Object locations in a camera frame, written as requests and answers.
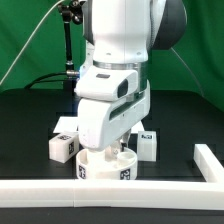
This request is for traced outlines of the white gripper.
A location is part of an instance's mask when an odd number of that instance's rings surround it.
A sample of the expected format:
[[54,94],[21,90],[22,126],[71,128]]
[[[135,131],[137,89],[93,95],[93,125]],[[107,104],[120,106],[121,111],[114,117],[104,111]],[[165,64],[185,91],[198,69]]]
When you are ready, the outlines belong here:
[[110,157],[116,159],[121,147],[128,146],[130,129],[150,109],[149,82],[143,91],[138,87],[136,70],[89,68],[76,86],[81,98],[77,111],[79,141],[84,148],[103,150],[108,146]]

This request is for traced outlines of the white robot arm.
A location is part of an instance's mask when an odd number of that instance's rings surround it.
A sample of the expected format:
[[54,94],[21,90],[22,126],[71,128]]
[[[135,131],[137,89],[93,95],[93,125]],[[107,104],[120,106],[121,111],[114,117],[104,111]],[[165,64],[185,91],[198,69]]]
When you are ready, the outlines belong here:
[[149,52],[175,45],[187,15],[182,0],[91,0],[88,5],[94,52],[76,86],[79,142],[102,151],[149,113]]

